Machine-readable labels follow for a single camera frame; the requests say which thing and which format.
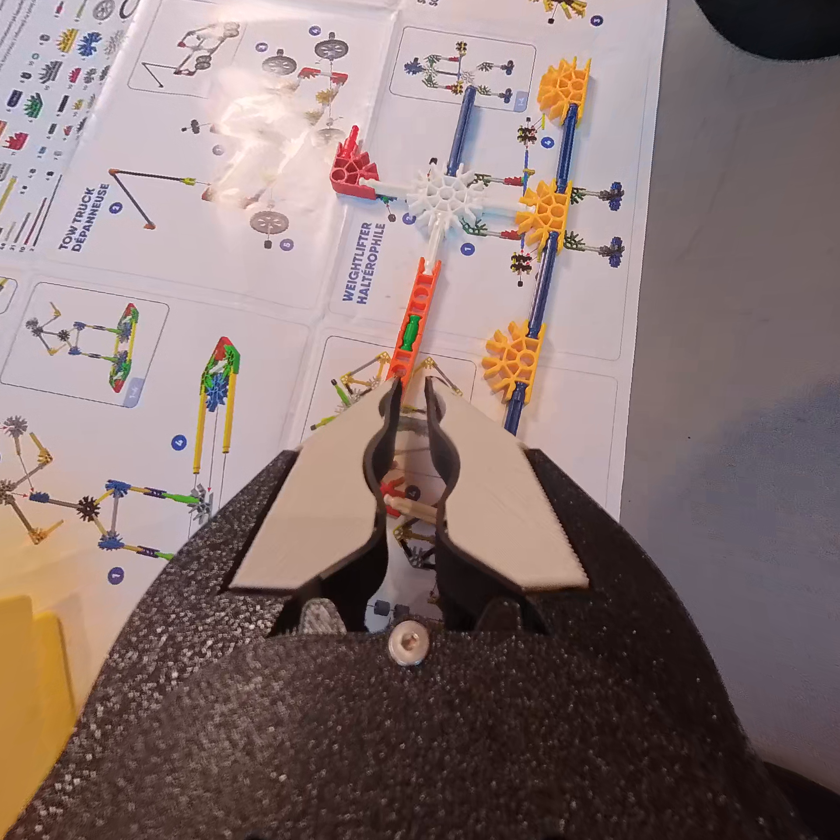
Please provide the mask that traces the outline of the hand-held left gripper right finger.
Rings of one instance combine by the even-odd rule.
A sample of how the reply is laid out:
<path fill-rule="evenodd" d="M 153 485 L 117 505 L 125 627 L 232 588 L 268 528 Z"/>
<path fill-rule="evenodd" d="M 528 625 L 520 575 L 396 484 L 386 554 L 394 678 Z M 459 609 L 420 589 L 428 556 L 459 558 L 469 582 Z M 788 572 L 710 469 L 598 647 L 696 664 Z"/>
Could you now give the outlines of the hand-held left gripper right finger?
<path fill-rule="evenodd" d="M 447 629 L 488 627 L 491 603 L 543 629 L 533 597 L 590 582 L 519 441 L 438 380 L 425 381 L 437 503 L 436 581 Z"/>

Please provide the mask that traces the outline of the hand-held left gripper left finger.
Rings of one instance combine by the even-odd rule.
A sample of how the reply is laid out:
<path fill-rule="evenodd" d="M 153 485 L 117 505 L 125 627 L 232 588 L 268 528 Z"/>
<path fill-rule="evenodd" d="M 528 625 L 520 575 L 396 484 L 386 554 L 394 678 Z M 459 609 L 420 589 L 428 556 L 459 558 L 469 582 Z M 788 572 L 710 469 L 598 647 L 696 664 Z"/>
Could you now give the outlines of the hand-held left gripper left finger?
<path fill-rule="evenodd" d="M 330 599 L 363 632 L 387 568 L 381 483 L 392 466 L 403 386 L 391 379 L 300 447 L 237 557 L 229 589 Z"/>

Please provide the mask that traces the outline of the yellow plastic bin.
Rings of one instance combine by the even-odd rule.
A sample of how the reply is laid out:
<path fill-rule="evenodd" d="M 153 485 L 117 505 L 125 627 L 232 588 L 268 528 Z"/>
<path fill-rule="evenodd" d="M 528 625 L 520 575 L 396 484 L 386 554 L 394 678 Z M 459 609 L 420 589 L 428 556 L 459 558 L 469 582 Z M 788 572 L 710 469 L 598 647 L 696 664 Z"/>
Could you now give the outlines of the yellow plastic bin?
<path fill-rule="evenodd" d="M 1 834 L 65 748 L 77 718 L 65 634 L 49 600 L 51 551 L 2 525 Z"/>

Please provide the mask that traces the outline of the colourful construction toy model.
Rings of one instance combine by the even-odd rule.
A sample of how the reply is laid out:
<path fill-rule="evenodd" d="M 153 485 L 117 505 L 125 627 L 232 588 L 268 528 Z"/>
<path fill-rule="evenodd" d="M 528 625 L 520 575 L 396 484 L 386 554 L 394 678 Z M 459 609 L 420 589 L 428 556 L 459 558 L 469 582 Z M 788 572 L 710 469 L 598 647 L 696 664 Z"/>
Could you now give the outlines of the colourful construction toy model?
<path fill-rule="evenodd" d="M 464 163 L 469 121 L 475 110 L 478 88 L 468 85 L 458 113 L 455 136 L 445 165 L 431 160 L 408 184 L 383 181 L 369 155 L 361 146 L 351 160 L 340 156 L 341 144 L 330 174 L 338 194 L 374 201 L 404 202 L 418 226 L 427 230 L 427 245 L 418 260 L 408 295 L 402 323 L 396 334 L 395 348 L 386 374 L 380 368 L 378 382 L 398 379 L 402 394 L 416 368 L 424 331 L 432 307 L 439 275 L 440 256 L 450 228 L 460 228 L 468 236 L 518 241 L 513 269 L 521 274 L 531 269 L 532 257 L 539 263 L 535 291 L 528 319 L 512 323 L 508 333 L 497 331 L 487 344 L 489 356 L 482 361 L 491 389 L 501 394 L 506 406 L 504 428 L 516 435 L 522 411 L 532 396 L 539 357 L 545 334 L 545 311 L 548 305 L 553 272 L 562 248 L 576 252 L 590 251 L 621 264 L 624 246 L 620 238 L 609 245 L 588 245 L 582 236 L 568 229 L 570 210 L 586 196 L 607 201 L 611 209 L 620 206 L 623 188 L 590 192 L 573 186 L 571 163 L 574 137 L 585 108 L 592 61 L 578 66 L 577 59 L 562 59 L 549 67 L 538 88 L 537 101 L 542 120 L 556 121 L 562 128 L 560 156 L 554 178 L 528 186 L 531 174 L 526 166 L 523 178 L 494 178 L 477 173 Z"/>

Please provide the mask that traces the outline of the printed paper instruction sheet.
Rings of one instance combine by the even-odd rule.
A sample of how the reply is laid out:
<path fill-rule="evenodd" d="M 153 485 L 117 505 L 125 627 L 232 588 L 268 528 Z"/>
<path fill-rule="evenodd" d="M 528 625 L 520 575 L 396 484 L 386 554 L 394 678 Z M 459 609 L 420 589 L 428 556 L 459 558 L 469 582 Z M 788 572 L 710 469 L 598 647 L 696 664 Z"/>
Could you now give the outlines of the printed paper instruction sheet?
<path fill-rule="evenodd" d="M 568 229 L 520 440 L 617 513 L 667 2 L 2 2 L 2 525 L 51 551 L 49 600 L 103 648 L 174 552 L 282 448 L 383 383 L 427 230 L 338 194 L 353 127 L 379 177 L 465 165 L 550 182 L 539 82 L 591 60 Z M 482 361 L 539 263 L 450 228 L 397 436 L 441 483 L 426 378 L 502 424 Z"/>

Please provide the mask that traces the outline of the black mesh chair seat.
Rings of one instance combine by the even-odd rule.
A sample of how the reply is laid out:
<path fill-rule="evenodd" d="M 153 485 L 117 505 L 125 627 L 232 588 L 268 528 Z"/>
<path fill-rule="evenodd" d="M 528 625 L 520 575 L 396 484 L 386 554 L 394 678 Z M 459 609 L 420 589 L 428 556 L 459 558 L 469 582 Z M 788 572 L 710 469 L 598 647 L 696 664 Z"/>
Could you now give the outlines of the black mesh chair seat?
<path fill-rule="evenodd" d="M 697 1 L 729 43 L 772 60 L 839 54 L 838 1 Z"/>

